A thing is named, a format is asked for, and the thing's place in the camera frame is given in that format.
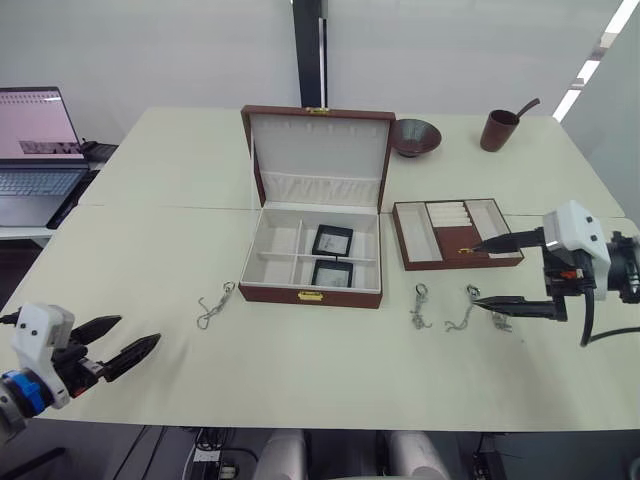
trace power strip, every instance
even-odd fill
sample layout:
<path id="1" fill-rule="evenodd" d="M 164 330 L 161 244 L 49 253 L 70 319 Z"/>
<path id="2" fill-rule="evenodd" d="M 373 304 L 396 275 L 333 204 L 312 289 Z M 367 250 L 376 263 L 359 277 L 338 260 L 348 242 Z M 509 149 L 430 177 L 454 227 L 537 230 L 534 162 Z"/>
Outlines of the power strip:
<path id="1" fill-rule="evenodd" d="M 196 448 L 193 454 L 193 462 L 219 462 L 220 450 L 200 450 Z"/>

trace desk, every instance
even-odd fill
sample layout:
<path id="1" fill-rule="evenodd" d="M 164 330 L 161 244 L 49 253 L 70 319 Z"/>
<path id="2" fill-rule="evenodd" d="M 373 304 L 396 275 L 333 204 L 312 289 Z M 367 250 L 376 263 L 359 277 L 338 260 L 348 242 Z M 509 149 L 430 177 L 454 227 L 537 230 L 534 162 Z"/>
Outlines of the desk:
<path id="1" fill-rule="evenodd" d="M 468 283 L 485 296 L 545 298 L 540 252 L 526 250 L 513 268 L 405 272 L 386 214 L 379 310 L 249 303 L 236 291 L 209 329 L 199 330 L 198 298 L 214 304 L 223 282 L 239 279 L 256 218 L 255 211 L 76 208 L 4 313 L 43 301 L 73 311 L 78 323 L 122 314 L 91 345 L 95 360 L 137 337 L 163 337 L 135 370 L 45 416 L 246 427 L 640 428 L 640 335 L 580 348 L 581 298 L 568 299 L 567 323 L 512 319 L 509 334 L 474 309 L 466 330 L 445 333 L 445 320 L 464 316 Z M 629 220 L 602 221 L 607 233 L 637 233 Z M 525 230 L 541 218 L 507 222 Z M 409 314 L 417 282 L 429 287 L 423 313 L 434 324 L 421 331 Z M 594 332 L 637 325 L 639 313 L 610 295 L 597 303 Z M 11 334 L 0 329 L 0 344 Z M 16 366 L 13 352 L 0 349 L 0 371 Z"/>
<path id="2" fill-rule="evenodd" d="M 0 241 L 2 240 L 33 240 L 44 248 L 55 230 L 45 227 L 0 227 Z"/>
<path id="3" fill-rule="evenodd" d="M 552 117 L 523 117 L 497 153 L 487 153 L 478 144 L 484 116 L 398 115 L 403 117 L 433 123 L 443 141 L 418 160 L 392 153 L 383 212 L 391 212 L 393 202 L 403 200 L 494 197 L 505 214 L 544 215 L 574 199 L 594 215 L 624 216 Z M 240 112 L 148 110 L 80 204 L 259 207 Z"/>

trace spoon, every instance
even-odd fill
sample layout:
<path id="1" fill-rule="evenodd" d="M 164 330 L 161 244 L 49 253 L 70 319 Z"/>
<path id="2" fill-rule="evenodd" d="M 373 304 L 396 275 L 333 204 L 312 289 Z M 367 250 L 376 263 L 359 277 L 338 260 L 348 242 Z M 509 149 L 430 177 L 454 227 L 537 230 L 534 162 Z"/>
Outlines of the spoon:
<path id="1" fill-rule="evenodd" d="M 540 99 L 539 98 L 534 98 L 529 103 L 527 103 L 524 107 L 522 107 L 522 109 L 518 113 L 516 113 L 516 117 L 518 117 L 518 120 L 520 120 L 520 117 L 522 115 L 524 115 L 526 112 L 531 110 L 533 107 L 535 107 L 539 103 L 540 103 Z"/>

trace open jewelry box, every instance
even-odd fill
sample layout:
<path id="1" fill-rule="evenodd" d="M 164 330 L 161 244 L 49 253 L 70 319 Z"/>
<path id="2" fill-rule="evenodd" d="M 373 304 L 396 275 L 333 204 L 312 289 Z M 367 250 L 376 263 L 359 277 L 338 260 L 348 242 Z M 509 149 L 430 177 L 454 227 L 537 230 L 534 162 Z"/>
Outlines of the open jewelry box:
<path id="1" fill-rule="evenodd" d="M 249 301 L 378 308 L 388 112 L 246 106 L 262 211 L 239 289 Z M 346 256 L 314 255 L 318 227 L 353 230 Z M 313 285 L 318 260 L 351 264 L 351 286 Z"/>
<path id="2" fill-rule="evenodd" d="M 510 232 L 493 199 L 397 202 L 393 222 L 405 270 L 512 267 L 524 258 L 522 251 L 465 252 Z"/>

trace robotic arm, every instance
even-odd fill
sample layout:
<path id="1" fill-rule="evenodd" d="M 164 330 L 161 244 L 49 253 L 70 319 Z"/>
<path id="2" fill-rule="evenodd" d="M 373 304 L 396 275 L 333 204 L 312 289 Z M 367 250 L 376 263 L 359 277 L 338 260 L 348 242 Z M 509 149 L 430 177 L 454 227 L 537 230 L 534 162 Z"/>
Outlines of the robotic arm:
<path id="1" fill-rule="evenodd" d="M 0 376 L 0 445 L 47 407 L 64 407 L 98 383 L 112 382 L 136 366 L 156 346 L 160 334 L 140 338 L 108 362 L 93 362 L 87 345 L 104 336 L 122 317 L 99 317 L 73 328 L 74 316 L 55 305 L 25 304 L 0 318 L 14 325 L 11 346 L 20 370 Z"/>
<path id="2" fill-rule="evenodd" d="M 476 305 L 514 317 L 566 321 L 564 297 L 584 295 L 585 326 L 581 346 L 612 335 L 640 332 L 640 327 L 634 327 L 591 335 L 594 301 L 604 300 L 608 290 L 618 291 L 623 303 L 640 303 L 640 236 L 629 238 L 614 232 L 611 242 L 607 243 L 600 222 L 572 200 L 545 215 L 543 227 L 490 238 L 471 250 L 508 253 L 526 247 L 542 249 L 545 285 L 551 300 L 498 296 L 477 299 Z"/>

